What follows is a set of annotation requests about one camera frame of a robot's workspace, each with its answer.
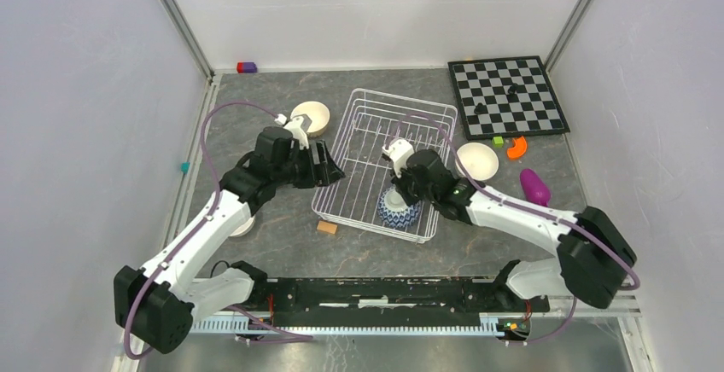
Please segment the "blue patterned bowl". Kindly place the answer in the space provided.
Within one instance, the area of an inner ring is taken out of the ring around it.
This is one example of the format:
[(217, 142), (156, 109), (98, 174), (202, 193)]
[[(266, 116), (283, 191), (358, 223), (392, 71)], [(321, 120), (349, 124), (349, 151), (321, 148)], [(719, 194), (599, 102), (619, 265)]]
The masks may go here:
[(403, 230), (415, 224), (422, 212), (422, 203), (407, 205), (394, 187), (384, 190), (377, 202), (377, 214), (390, 228)]

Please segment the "beige bowl with leaf motif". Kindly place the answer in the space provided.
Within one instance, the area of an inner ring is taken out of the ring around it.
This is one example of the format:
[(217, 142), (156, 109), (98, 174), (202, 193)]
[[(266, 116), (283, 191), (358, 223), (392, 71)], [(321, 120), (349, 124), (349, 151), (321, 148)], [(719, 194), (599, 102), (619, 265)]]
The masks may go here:
[(322, 102), (307, 101), (298, 104), (291, 112), (290, 117), (301, 116), (304, 119), (302, 127), (311, 137), (320, 137), (329, 126), (330, 110)]

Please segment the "white bowl outside rack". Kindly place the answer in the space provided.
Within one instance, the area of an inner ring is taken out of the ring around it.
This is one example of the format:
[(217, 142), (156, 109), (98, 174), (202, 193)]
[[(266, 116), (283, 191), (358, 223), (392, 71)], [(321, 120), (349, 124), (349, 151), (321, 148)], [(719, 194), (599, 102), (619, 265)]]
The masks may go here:
[(468, 142), (456, 151), (456, 155), (458, 156), (456, 171), (460, 177), (464, 177), (461, 166), (476, 181), (487, 181), (498, 172), (499, 158), (486, 144)]

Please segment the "plain white bowl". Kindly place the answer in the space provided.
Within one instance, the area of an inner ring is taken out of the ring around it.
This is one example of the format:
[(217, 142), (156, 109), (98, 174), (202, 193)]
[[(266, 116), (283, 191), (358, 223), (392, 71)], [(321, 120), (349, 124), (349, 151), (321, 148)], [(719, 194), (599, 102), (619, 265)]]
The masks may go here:
[(251, 217), (247, 222), (240, 225), (238, 228), (236, 228), (231, 234), (230, 237), (239, 237), (246, 235), (255, 224), (255, 217)]

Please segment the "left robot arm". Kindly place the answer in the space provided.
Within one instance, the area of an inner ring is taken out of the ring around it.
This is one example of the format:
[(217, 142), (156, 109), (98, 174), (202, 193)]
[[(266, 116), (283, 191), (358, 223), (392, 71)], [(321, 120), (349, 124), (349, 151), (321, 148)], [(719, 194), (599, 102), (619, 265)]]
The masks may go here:
[(268, 287), (238, 267), (196, 282), (196, 275), (231, 233), (247, 223), (283, 186), (314, 189), (345, 177), (323, 140), (266, 127), (254, 149), (219, 178), (207, 204), (166, 247), (140, 268), (114, 277), (114, 320), (125, 338), (174, 351), (191, 327), (234, 304), (258, 310)]

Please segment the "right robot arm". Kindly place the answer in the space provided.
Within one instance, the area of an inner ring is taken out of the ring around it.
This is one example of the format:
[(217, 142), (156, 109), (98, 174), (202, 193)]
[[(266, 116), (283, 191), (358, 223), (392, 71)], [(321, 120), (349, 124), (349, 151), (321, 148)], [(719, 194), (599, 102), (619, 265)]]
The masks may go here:
[(527, 299), (568, 292), (606, 309), (618, 292), (639, 286), (634, 250), (597, 207), (572, 212), (510, 197), (455, 175), (435, 150), (414, 150), (404, 140), (383, 148), (382, 156), (391, 162), (391, 182), (407, 205), (425, 201), (451, 221), (499, 230), (551, 254), (535, 262), (513, 260), (500, 271), (493, 287), (499, 308), (514, 311)]

